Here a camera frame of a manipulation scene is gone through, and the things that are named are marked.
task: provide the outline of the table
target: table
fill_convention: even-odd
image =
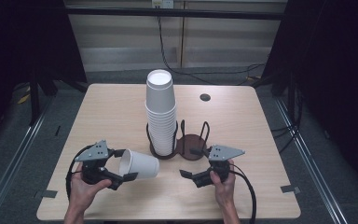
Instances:
[[[37,211],[41,220],[63,220],[68,199],[64,179],[69,164],[83,147],[105,139],[109,148],[129,148],[151,155],[145,132],[146,85],[92,84],[48,184],[57,190],[55,198],[44,198]],[[269,126],[251,87],[175,85],[177,120],[186,121],[186,133],[200,134],[204,121],[211,132],[207,145],[218,144],[245,150],[234,159],[252,183],[257,198],[256,218],[296,218],[300,215]],[[211,96],[204,102],[203,93]],[[206,158],[187,161],[180,155],[160,160],[160,172],[153,179],[135,180],[117,191],[103,189],[85,219],[100,220],[188,220],[220,219],[214,187],[197,189],[180,176],[179,170],[193,174],[209,167]],[[119,158],[111,158],[106,168],[118,174]],[[246,183],[237,177],[235,203],[240,218],[249,218],[252,201]]]

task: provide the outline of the white foam cup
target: white foam cup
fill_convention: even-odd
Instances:
[[[171,74],[154,70],[147,76],[146,107],[154,113],[166,113],[175,107]]]
[[[138,173],[136,179],[156,177],[159,171],[158,159],[140,152],[126,149],[121,156],[118,173],[126,175]]]

